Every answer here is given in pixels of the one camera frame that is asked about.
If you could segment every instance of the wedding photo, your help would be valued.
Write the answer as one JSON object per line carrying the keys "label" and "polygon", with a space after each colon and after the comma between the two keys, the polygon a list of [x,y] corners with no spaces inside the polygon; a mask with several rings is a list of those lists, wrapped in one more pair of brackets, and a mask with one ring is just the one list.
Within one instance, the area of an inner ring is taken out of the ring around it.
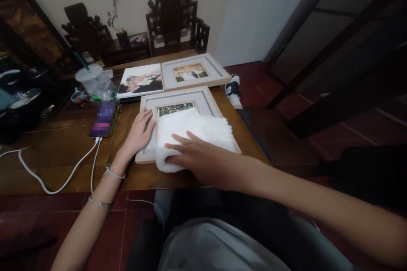
{"label": "wedding photo", "polygon": [[209,76],[209,73],[205,70],[201,63],[193,64],[189,66],[183,66],[174,68],[174,75],[177,82],[186,80],[194,80],[197,78],[203,78]]}
{"label": "wedding photo", "polygon": [[156,65],[127,68],[120,82],[117,97],[131,97],[147,92],[162,91],[162,74]]}

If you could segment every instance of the silver bracelet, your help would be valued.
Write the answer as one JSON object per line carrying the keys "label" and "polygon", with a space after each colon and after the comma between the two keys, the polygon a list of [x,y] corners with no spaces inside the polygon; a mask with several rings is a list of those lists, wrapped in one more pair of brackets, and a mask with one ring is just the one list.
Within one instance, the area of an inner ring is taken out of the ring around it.
{"label": "silver bracelet", "polygon": [[[93,201],[92,196],[89,196],[89,197],[88,197],[88,201],[89,201],[89,202],[92,202],[92,201]],[[102,202],[101,202],[101,203],[99,203],[99,206],[100,206],[100,207],[105,207],[105,208],[110,209],[113,204],[114,204],[114,201],[113,201],[112,203],[102,203]]]}
{"label": "silver bracelet", "polygon": [[109,168],[110,168],[110,166],[106,165],[106,171],[105,171],[105,173],[103,174],[102,179],[103,179],[104,176],[106,176],[107,173],[109,173],[109,174],[111,174],[111,175],[113,175],[113,176],[115,176],[116,178],[119,178],[119,179],[124,179],[124,178],[126,178],[126,174],[125,174],[124,176],[116,175],[114,172],[111,172]]}

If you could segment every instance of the phone screen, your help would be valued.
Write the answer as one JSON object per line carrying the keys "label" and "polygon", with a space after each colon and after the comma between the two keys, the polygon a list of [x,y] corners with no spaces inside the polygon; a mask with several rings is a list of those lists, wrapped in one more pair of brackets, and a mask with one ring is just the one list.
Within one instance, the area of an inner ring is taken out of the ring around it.
{"label": "phone screen", "polygon": [[117,121],[118,105],[116,102],[100,102],[95,122],[89,132],[89,137],[109,137],[114,131]]}

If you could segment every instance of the framed photo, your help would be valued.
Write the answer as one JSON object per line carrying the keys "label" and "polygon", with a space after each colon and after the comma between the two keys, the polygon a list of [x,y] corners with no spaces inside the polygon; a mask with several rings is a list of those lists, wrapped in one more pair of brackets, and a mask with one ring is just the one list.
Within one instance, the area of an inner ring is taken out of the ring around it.
{"label": "framed photo", "polygon": [[[157,123],[146,147],[136,154],[137,164],[155,163],[156,161],[159,117],[190,108],[197,108],[198,112],[203,115],[223,117],[207,86],[143,96],[140,102],[140,110],[143,107],[146,107],[147,110],[152,109],[153,116],[151,119],[154,119]],[[234,141],[234,144],[236,152],[242,153],[236,141]]]}
{"label": "framed photo", "polygon": [[229,73],[209,53],[164,62],[161,70],[165,91],[213,87],[231,81]]}
{"label": "framed photo", "polygon": [[117,99],[133,99],[164,91],[160,64],[127,68],[120,82]]}

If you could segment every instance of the charging cable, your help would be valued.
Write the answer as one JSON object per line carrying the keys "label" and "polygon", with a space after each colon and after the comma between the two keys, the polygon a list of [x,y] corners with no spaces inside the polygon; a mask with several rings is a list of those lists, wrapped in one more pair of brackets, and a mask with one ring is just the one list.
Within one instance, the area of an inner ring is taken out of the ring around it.
{"label": "charging cable", "polygon": [[[47,193],[47,194],[49,194],[49,195],[54,195],[54,194],[59,193],[60,191],[62,191],[62,190],[65,188],[65,186],[67,186],[67,184],[68,184],[69,181],[71,180],[73,174],[75,173],[76,169],[78,168],[79,164],[84,160],[84,158],[86,158],[86,157],[92,152],[92,150],[96,147],[96,145],[97,145],[98,143],[99,143],[99,145],[100,145],[100,141],[101,141],[101,140],[102,140],[102,138],[96,138],[95,144],[93,145],[93,147],[91,148],[91,150],[88,151],[88,153],[87,153],[86,155],[84,155],[84,156],[82,157],[82,159],[79,160],[79,162],[76,164],[76,166],[75,166],[74,169],[72,170],[72,173],[71,173],[71,175],[69,176],[68,180],[65,182],[65,184],[64,184],[59,190],[54,191],[54,192],[49,191],[49,190],[47,189],[47,187],[45,186],[45,184],[44,184],[44,182],[41,180],[41,178],[38,177],[35,173],[33,173],[33,172],[28,168],[27,164],[25,164],[24,160],[22,159],[21,151],[27,149],[28,147],[24,147],[24,148],[21,148],[21,149],[11,150],[11,151],[5,152],[5,153],[3,153],[3,154],[0,155],[0,158],[1,158],[2,156],[4,156],[4,155],[8,154],[8,153],[18,152],[18,158],[19,158],[21,164],[22,164],[22,165],[24,166],[24,168],[26,169],[26,171],[28,171],[28,173],[29,173],[31,176],[33,176],[34,178],[36,178],[36,179],[39,181],[39,183],[41,184],[42,189],[44,190],[45,193]],[[95,161],[96,161],[96,156],[95,156],[95,160],[94,160],[94,162],[93,162],[92,175],[93,175],[93,169],[94,169],[94,167],[95,167]]]}
{"label": "charging cable", "polygon": [[127,201],[139,201],[139,202],[146,202],[146,203],[150,203],[151,205],[153,205],[157,211],[160,213],[161,216],[161,220],[162,220],[162,236],[164,237],[164,217],[162,216],[162,213],[160,211],[160,209],[158,208],[158,206],[156,206],[154,203],[147,201],[147,200],[140,200],[140,199],[127,199]]}
{"label": "charging cable", "polygon": [[93,160],[93,166],[92,166],[92,175],[90,176],[90,191],[92,194],[93,194],[93,172],[95,171],[95,162],[96,162],[96,157],[98,156],[100,142],[102,141],[103,138],[96,138],[96,141],[98,141],[98,139],[99,139],[99,145],[98,145],[98,149],[96,149],[95,159]]}

